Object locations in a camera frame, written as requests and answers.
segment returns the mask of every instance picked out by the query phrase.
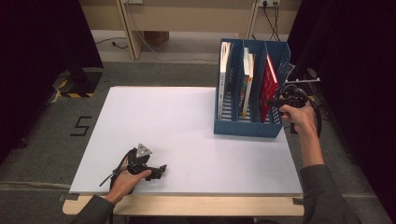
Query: white book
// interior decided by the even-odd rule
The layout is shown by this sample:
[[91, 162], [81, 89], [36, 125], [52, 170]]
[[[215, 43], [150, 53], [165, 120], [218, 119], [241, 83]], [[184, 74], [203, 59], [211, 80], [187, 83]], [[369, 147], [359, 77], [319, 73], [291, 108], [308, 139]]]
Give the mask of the white book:
[[226, 73], [227, 73], [227, 62], [230, 58], [231, 45], [233, 43], [230, 42], [222, 42], [221, 43], [221, 52], [220, 52], [220, 74], [219, 74], [219, 99], [218, 99], [218, 119], [221, 119], [222, 107], [224, 101], [225, 92], [225, 82]]
[[244, 100], [244, 107], [242, 109], [242, 118], [244, 118], [248, 112], [248, 99], [250, 97], [251, 83], [253, 82], [254, 55], [252, 53], [249, 53], [247, 60], [248, 60], [248, 65], [247, 65], [248, 80], [247, 80], [247, 91], [246, 91], [245, 100]]

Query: electrical outlet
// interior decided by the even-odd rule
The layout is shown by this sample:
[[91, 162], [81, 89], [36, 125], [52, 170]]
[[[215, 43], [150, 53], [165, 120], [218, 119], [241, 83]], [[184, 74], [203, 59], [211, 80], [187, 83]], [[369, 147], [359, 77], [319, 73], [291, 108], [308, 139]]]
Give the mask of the electrical outlet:
[[275, 3], [279, 6], [280, 0], [260, 0], [259, 7], [263, 7], [264, 1], [267, 2], [267, 7], [274, 7]]

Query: gray floor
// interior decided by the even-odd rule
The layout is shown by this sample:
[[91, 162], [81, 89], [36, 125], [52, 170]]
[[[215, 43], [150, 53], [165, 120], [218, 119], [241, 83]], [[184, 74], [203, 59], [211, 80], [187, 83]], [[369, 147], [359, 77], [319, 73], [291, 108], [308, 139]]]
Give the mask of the gray floor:
[[[96, 41], [123, 37], [123, 32], [92, 33]], [[144, 48], [137, 61], [129, 58], [128, 49], [112, 46], [112, 41], [125, 46], [123, 39], [98, 44], [105, 70], [94, 96], [61, 97], [47, 106], [27, 136], [27, 147], [12, 150], [0, 166], [0, 223], [67, 222], [70, 217], [62, 212], [64, 196], [88, 144], [108, 87], [215, 86], [219, 39], [222, 37], [233, 38], [233, 34], [171, 33], [168, 42], [153, 47], [157, 53]], [[322, 107], [323, 117], [327, 110]], [[91, 117], [81, 123], [90, 128], [85, 136], [70, 136], [71, 133], [81, 133], [75, 129], [80, 116]], [[296, 169], [300, 169], [297, 135], [290, 134], [289, 129], [286, 133]], [[336, 183], [362, 223], [391, 223], [360, 167], [348, 157], [331, 120], [323, 120], [320, 141]], [[263, 218], [279, 223], [301, 223], [300, 217], [258, 217]], [[121, 217], [116, 219], [116, 223], [122, 221]]]

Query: person's right hand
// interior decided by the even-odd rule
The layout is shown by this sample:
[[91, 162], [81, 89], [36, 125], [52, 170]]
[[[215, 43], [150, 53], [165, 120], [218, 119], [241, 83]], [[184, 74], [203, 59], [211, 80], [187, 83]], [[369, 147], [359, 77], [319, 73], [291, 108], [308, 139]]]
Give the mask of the person's right hand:
[[282, 105], [279, 111], [285, 113], [283, 119], [295, 124], [294, 129], [297, 133], [316, 131], [315, 111], [311, 105], [306, 105], [303, 108]]

